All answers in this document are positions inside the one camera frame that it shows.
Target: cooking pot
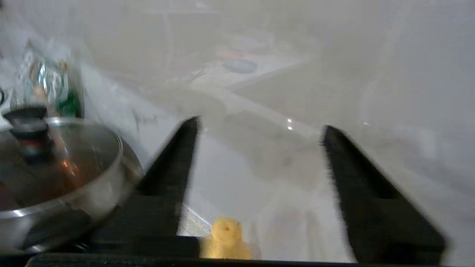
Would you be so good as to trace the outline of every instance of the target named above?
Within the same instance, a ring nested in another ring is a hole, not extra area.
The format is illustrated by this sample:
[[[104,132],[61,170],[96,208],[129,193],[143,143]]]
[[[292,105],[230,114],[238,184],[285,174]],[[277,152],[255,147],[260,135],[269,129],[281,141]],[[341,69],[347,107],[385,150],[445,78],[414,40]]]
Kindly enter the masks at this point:
[[[48,250],[103,220],[124,194],[121,138],[76,118],[13,110],[0,132],[0,255]]]

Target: pot lid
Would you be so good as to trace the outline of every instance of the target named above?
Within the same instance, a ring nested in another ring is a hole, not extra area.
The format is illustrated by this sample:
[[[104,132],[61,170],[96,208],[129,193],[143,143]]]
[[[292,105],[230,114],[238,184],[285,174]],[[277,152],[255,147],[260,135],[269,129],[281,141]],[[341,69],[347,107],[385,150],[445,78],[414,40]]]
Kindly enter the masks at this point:
[[[45,123],[40,141],[0,132],[0,212],[63,197],[120,163],[122,142],[105,126],[70,118]]]

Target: pot rim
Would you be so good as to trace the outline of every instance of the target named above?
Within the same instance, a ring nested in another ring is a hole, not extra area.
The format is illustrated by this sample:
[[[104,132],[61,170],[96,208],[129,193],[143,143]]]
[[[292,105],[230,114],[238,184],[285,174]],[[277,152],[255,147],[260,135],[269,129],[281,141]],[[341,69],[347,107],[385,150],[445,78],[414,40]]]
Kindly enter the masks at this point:
[[[51,117],[51,118],[45,118],[45,121],[48,123],[48,125],[53,125],[53,126],[59,126],[59,125],[65,125],[65,124],[80,124],[80,125],[93,125],[93,126],[100,126],[103,127],[104,129],[110,131],[116,138],[116,141],[119,144],[119,148],[117,150],[117,154],[115,156],[114,161],[112,164],[99,176],[97,176],[95,179],[92,179],[90,182],[85,184],[84,186],[66,194],[61,197],[48,200],[33,206],[28,206],[24,207],[21,209],[17,210],[4,210],[0,211],[0,219],[12,219],[12,218],[18,218],[18,217],[24,217],[33,213],[38,213],[42,211],[46,211],[58,206],[66,206],[71,200],[76,199],[78,196],[84,194],[86,191],[89,190],[90,187],[94,186],[95,183],[99,182],[102,177],[106,176],[112,169],[116,169],[119,167],[119,165],[122,162],[122,154],[124,152],[123,144],[122,144],[122,139],[120,136],[114,132],[113,130],[109,129],[108,127],[98,124],[92,121],[88,121],[85,119],[79,119],[79,118],[62,118],[62,117]]]

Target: white wall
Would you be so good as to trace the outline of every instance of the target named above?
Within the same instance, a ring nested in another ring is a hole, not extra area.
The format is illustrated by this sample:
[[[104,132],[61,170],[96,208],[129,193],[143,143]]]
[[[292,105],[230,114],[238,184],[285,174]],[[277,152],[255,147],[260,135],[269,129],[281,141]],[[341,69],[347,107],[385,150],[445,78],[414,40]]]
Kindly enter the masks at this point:
[[[446,264],[474,264],[473,1],[4,2],[0,51],[18,58],[33,32],[73,47],[90,116],[143,161],[179,119],[202,115],[189,205],[243,221],[262,258],[351,260],[318,147],[333,124],[448,237]],[[256,74],[214,57],[238,32],[264,44],[245,53]]]

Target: yellow object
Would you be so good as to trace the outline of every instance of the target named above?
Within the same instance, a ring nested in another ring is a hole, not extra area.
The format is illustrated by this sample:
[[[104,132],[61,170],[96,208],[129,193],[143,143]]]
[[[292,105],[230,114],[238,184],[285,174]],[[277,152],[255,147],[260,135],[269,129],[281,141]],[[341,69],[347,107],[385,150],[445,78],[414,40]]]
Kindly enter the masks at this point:
[[[242,227],[229,218],[217,218],[211,235],[201,242],[202,258],[252,259],[249,246],[242,240]]]

